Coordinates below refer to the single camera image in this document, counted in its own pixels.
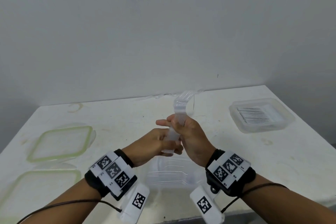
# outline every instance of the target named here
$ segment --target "black wristband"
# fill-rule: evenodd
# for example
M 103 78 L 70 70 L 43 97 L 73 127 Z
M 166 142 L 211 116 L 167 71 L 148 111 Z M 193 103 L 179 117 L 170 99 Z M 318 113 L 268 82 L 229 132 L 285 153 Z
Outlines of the black wristband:
M 208 170 L 209 165 L 217 160 L 225 151 L 216 149 L 212 154 L 209 162 L 207 163 L 205 170 L 207 176 L 207 183 L 214 188 L 214 190 L 221 189 L 226 195 L 230 197 L 240 196 L 245 184 L 252 182 L 256 173 L 252 167 L 249 167 L 248 170 L 242 175 L 242 177 L 238 181 L 234 181 L 233 184 L 229 187 L 229 189 L 225 188 L 222 183 L 220 183 L 217 178 Z
M 98 177 L 95 177 L 90 170 L 86 172 L 84 178 L 90 187 L 99 192 L 101 197 L 105 197 L 110 192 L 109 188 L 107 188 Z
M 126 162 L 126 164 L 128 164 L 131 168 L 134 167 L 134 164 L 132 162 L 132 160 L 130 158 L 128 158 L 128 156 L 120 149 L 115 150 L 114 153 L 118 156 L 118 157 L 122 157 L 123 160 Z

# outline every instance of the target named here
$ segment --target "wrist strap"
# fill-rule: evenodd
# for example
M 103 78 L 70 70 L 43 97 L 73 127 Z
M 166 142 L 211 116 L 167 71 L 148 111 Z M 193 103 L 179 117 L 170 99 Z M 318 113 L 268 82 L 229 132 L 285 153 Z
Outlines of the wrist strap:
M 132 166 L 122 150 L 109 151 L 90 167 L 85 179 L 102 197 L 110 192 L 118 201 L 137 180 Z
M 252 182 L 256 173 L 251 163 L 232 151 L 215 150 L 206 165 L 207 183 L 221 189 L 231 197 L 237 197 L 246 183 Z

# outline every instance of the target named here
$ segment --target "hand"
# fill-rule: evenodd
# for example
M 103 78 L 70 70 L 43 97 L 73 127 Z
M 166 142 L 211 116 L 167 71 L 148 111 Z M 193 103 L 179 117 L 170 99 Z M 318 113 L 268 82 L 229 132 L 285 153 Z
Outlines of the hand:
M 201 167 L 207 165 L 216 148 L 209 142 L 197 121 L 187 116 L 183 126 L 175 119 L 175 114 L 172 114 L 166 120 L 157 120 L 156 124 L 172 126 L 181 135 L 180 139 L 191 160 Z
M 174 153 L 182 154 L 183 146 L 180 141 L 163 141 L 167 136 L 168 128 L 155 128 L 140 139 L 131 143 L 122 151 L 130 158 L 135 167 L 139 167 L 154 156 L 172 156 L 162 150 L 175 150 Z

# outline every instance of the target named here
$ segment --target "qr code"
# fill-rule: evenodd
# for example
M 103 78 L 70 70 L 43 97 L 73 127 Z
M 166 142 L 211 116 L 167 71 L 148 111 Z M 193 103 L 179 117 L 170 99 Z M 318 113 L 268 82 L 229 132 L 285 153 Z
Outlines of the qr code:
M 125 172 L 121 172 L 120 175 L 115 179 L 115 182 L 119 185 L 120 188 L 124 187 L 129 181 L 129 177 L 125 174 Z
M 135 199 L 133 200 L 132 205 L 134 205 L 135 207 L 141 209 L 142 205 L 145 202 L 145 199 L 146 198 L 143 195 L 141 195 L 140 193 L 137 193 Z
M 230 159 L 232 160 L 232 161 L 234 161 L 237 165 L 241 165 L 243 162 L 244 162 L 244 160 L 241 158 L 241 157 L 239 157 L 237 154 L 233 154 L 231 157 L 230 157 Z
M 224 163 L 223 166 L 227 171 L 229 171 L 230 174 L 232 174 L 237 169 L 237 166 L 229 159 Z
M 120 172 L 120 167 L 114 162 L 106 168 L 105 172 L 113 179 Z
M 224 181 L 224 179 L 229 175 L 221 166 L 217 167 L 217 169 L 213 173 L 218 180 L 221 182 Z
M 205 214 L 210 208 L 211 204 L 209 201 L 204 197 L 202 197 L 198 202 L 197 202 L 198 207 L 201 209 L 202 213 Z
M 97 165 L 100 167 L 101 170 L 103 170 L 105 167 L 107 167 L 112 161 L 109 159 L 109 157 L 104 156 L 101 158 L 98 162 Z

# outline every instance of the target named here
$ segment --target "wall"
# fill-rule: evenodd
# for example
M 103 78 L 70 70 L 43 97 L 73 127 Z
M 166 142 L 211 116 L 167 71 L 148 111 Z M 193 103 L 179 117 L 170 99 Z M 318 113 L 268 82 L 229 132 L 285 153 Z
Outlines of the wall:
M 0 1 L 0 94 L 22 106 L 11 120 L 40 105 L 266 84 L 336 138 L 336 0 Z

